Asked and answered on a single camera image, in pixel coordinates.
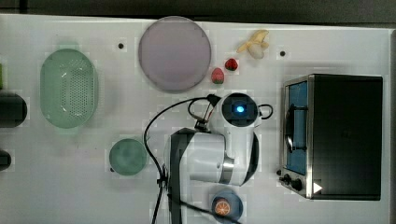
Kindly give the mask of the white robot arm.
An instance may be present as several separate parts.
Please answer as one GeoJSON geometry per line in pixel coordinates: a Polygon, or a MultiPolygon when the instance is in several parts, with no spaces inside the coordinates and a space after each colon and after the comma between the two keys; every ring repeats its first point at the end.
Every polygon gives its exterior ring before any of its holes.
{"type": "Polygon", "coordinates": [[[241,92],[210,95],[208,101],[214,106],[208,129],[180,129],[164,151],[169,224],[210,223],[193,214],[192,180],[241,187],[257,170],[260,145],[254,129],[262,122],[257,104],[241,92]]]}

